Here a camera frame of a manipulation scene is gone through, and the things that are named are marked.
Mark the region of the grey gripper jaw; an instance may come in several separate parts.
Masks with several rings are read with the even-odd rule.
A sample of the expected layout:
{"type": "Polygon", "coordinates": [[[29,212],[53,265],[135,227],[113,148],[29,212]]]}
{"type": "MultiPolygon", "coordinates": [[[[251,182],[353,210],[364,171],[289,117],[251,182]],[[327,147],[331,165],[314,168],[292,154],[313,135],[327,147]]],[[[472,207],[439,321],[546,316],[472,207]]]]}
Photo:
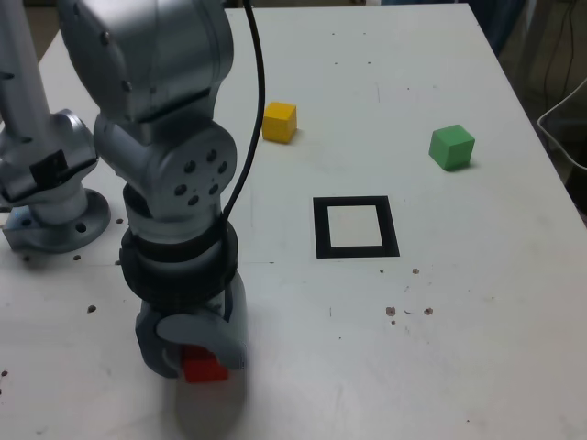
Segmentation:
{"type": "Polygon", "coordinates": [[[200,346],[216,355],[228,369],[244,369],[247,364],[248,323],[246,293],[236,272],[224,290],[224,311],[228,318],[206,308],[189,314],[163,318],[156,326],[164,341],[180,346],[200,346]]]}
{"type": "Polygon", "coordinates": [[[143,361],[152,371],[167,379],[178,379],[182,372],[181,348],[158,335],[157,325],[162,318],[158,312],[138,313],[135,324],[138,346],[143,361]]]}

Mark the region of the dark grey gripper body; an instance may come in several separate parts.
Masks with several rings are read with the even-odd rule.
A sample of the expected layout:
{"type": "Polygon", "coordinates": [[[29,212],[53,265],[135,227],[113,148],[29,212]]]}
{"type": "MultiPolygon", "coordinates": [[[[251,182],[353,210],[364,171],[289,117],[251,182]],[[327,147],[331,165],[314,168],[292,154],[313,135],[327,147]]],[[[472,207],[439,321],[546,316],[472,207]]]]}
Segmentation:
{"type": "Polygon", "coordinates": [[[203,312],[218,316],[223,321],[228,321],[228,305],[224,297],[215,297],[208,302],[182,303],[172,302],[171,300],[160,300],[156,302],[141,302],[138,320],[140,322],[147,320],[150,316],[155,316],[155,321],[163,317],[174,314],[200,314],[203,312]]]}

